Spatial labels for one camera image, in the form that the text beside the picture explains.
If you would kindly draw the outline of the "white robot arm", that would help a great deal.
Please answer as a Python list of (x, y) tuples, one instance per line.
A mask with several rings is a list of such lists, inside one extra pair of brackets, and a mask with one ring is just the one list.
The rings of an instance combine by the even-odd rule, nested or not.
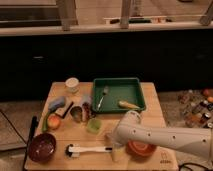
[(140, 141), (213, 162), (213, 129), (143, 126), (140, 114), (130, 110), (120, 119), (112, 137), (119, 145), (126, 145), (130, 140)]

